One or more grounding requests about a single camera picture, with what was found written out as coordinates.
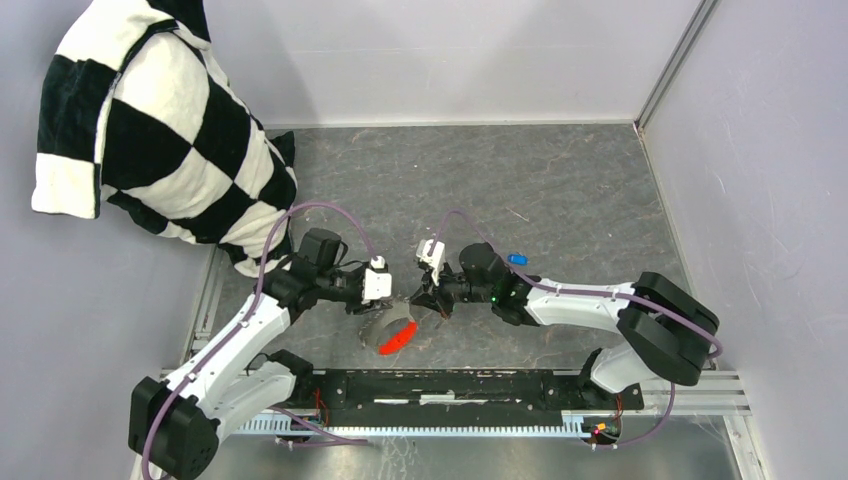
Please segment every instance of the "red object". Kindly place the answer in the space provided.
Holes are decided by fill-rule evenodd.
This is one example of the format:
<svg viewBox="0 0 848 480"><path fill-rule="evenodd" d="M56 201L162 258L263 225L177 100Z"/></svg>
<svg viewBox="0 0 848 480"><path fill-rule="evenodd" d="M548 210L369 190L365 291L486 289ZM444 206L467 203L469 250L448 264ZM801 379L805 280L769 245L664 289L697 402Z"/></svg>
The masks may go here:
<svg viewBox="0 0 848 480"><path fill-rule="evenodd" d="M393 353L397 353L401 348L405 347L412 337L415 336L415 332L418 331L418 324L415 322L409 322L403 330L399 331L395 334L394 337L390 338L388 342L380 345L380 348L377 351L380 355L391 355Z"/></svg>

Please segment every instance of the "wall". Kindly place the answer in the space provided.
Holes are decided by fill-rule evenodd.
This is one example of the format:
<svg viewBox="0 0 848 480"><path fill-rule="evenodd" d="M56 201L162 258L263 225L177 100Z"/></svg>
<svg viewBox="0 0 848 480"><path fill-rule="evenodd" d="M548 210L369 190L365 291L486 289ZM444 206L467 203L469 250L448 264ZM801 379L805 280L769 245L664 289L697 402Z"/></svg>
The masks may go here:
<svg viewBox="0 0 848 480"><path fill-rule="evenodd" d="M266 124L633 120L698 0L207 0Z"/></svg>
<svg viewBox="0 0 848 480"><path fill-rule="evenodd" d="M0 29L0 471L129 478L129 396L172 366L208 250L153 237L115 207L30 211L41 80L85 0L4 10Z"/></svg>
<svg viewBox="0 0 848 480"><path fill-rule="evenodd" d="M848 4L722 2L647 127L775 478L844 478Z"/></svg>

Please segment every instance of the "black and white checkered fabric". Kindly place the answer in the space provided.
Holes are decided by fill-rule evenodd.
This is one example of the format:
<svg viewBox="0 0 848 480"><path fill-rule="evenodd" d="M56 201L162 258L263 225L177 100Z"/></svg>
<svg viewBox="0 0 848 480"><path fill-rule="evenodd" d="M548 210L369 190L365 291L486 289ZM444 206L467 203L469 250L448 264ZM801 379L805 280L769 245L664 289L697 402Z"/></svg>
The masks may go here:
<svg viewBox="0 0 848 480"><path fill-rule="evenodd" d="M256 276L294 202L294 137L269 140L230 90L200 0L95 0L59 45L40 113L35 211L97 218L107 200ZM269 268L291 251L283 232Z"/></svg>

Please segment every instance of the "checkered pillow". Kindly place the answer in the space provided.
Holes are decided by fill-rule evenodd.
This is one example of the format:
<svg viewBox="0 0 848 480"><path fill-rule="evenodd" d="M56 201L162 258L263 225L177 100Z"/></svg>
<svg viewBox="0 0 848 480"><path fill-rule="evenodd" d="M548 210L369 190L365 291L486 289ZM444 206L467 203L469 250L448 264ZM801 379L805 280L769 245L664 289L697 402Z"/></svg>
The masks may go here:
<svg viewBox="0 0 848 480"><path fill-rule="evenodd" d="M202 4L171 3L95 0L65 36L42 90L32 206L97 218L106 199L151 233L218 244L255 276L294 202L294 137L269 140L230 90L202 11L180 10ZM288 235L273 247L270 268Z"/></svg>

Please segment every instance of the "white wall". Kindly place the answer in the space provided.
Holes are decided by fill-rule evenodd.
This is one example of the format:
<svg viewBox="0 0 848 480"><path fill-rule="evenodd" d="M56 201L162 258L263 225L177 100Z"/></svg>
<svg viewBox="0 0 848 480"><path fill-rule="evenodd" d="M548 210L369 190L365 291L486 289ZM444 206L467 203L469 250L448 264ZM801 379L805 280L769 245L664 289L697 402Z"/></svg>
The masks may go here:
<svg viewBox="0 0 848 480"><path fill-rule="evenodd" d="M269 125L633 120L698 0L207 0Z"/></svg>
<svg viewBox="0 0 848 480"><path fill-rule="evenodd" d="M848 3L722 2L647 127L775 478L848 456Z"/></svg>
<svg viewBox="0 0 848 480"><path fill-rule="evenodd" d="M86 0L33 0L0 24L0 477L129 478L130 392L173 366L208 250L104 205L33 213L41 81Z"/></svg>

